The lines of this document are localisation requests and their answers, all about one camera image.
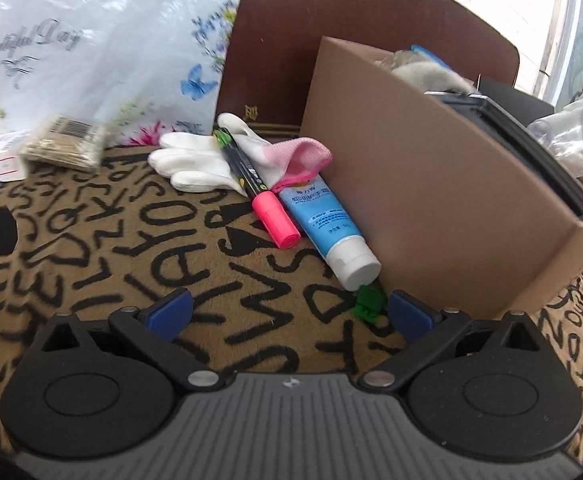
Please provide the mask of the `blue white cream tube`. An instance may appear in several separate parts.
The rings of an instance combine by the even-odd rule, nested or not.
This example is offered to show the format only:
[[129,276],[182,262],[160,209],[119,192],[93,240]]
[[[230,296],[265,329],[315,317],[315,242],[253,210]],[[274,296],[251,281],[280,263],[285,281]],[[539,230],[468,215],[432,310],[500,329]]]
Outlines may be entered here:
[[344,289],[356,292],[378,278],[381,263],[320,176],[283,188],[278,197]]

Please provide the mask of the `black marker pink cap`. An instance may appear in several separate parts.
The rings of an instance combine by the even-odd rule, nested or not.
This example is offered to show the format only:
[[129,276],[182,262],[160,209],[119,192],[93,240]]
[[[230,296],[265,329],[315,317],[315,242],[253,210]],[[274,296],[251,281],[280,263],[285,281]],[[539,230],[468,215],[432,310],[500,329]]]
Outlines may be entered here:
[[275,245],[280,249],[295,246],[301,237],[295,223],[280,200],[264,183],[252,162],[235,143],[231,133],[224,128],[215,128],[212,135]]

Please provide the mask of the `small green plastic clip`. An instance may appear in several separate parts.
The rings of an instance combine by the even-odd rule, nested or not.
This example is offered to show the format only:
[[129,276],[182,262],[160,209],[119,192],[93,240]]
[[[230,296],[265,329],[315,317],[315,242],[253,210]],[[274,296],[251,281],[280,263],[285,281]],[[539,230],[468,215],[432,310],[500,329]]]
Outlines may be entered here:
[[387,306],[387,295],[375,285],[363,285],[355,295],[353,314],[360,320],[375,324]]

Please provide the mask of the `brown cardboard box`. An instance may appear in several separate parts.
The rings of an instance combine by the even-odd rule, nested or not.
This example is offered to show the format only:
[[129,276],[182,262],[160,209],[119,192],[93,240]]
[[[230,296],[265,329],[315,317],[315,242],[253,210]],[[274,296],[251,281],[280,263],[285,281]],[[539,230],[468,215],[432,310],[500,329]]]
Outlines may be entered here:
[[533,313],[583,270],[583,220],[506,148],[383,70],[382,50],[323,38],[301,132],[381,263],[380,283],[476,318]]

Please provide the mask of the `leopard letter print blanket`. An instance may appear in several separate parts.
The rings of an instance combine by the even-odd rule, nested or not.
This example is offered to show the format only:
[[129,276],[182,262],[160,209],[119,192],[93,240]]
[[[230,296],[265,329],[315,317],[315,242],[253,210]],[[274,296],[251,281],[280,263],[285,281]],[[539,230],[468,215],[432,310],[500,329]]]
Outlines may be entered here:
[[[308,240],[147,157],[0,183],[0,479],[583,479],[583,270],[533,313],[431,307],[409,344]],[[169,342],[139,314],[178,288]]]

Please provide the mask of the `white pink work glove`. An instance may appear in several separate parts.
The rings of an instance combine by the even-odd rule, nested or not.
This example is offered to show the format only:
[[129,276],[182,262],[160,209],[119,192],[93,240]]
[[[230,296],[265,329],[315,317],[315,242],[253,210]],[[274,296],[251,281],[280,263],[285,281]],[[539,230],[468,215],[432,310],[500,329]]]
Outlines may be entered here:
[[[274,192],[311,181],[333,160],[331,151],[319,141],[298,138],[271,143],[231,113],[220,114],[218,126],[229,130],[264,184]],[[181,192],[233,190],[246,194],[213,136],[166,133],[160,138],[159,148],[148,155],[147,162]]]

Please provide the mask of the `packet of cotton swabs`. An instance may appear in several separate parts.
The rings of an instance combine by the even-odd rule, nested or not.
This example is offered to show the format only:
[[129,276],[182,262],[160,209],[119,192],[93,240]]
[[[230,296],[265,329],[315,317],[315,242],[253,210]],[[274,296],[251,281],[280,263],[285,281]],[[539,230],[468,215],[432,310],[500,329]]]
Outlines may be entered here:
[[93,174],[101,167],[108,140],[106,127],[58,115],[27,134],[19,155],[28,162]]

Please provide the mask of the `black tray in box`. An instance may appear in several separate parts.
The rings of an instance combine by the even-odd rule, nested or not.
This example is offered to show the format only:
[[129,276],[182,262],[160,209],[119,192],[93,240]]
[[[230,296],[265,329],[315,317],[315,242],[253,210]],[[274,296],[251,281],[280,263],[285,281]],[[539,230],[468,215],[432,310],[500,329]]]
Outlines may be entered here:
[[489,96],[427,91],[426,96],[451,107],[472,122],[509,154],[517,158],[580,219],[583,220],[583,186],[529,131]]

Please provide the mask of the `clear plastic wrap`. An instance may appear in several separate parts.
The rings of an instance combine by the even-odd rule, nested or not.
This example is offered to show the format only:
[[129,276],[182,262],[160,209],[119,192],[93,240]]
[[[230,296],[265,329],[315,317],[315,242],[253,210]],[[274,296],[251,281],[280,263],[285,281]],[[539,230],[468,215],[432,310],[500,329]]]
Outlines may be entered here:
[[583,177],[583,97],[535,120],[528,131],[574,177]]

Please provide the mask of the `floral white plastic bag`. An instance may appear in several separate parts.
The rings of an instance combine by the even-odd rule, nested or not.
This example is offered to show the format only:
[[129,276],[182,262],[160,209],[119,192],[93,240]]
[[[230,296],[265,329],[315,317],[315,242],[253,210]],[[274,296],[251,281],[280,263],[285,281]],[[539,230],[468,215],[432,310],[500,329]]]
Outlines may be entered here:
[[58,115],[119,144],[210,132],[241,0],[0,0],[0,133]]

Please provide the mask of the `dark brown wooden headboard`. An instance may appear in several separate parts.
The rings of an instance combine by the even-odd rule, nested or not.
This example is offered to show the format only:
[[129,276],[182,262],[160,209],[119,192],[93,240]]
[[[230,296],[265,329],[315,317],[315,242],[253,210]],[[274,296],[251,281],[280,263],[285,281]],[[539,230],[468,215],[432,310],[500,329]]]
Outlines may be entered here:
[[217,110],[260,133],[300,129],[322,37],[386,51],[418,44],[468,79],[513,84],[516,47],[454,0],[241,0]]

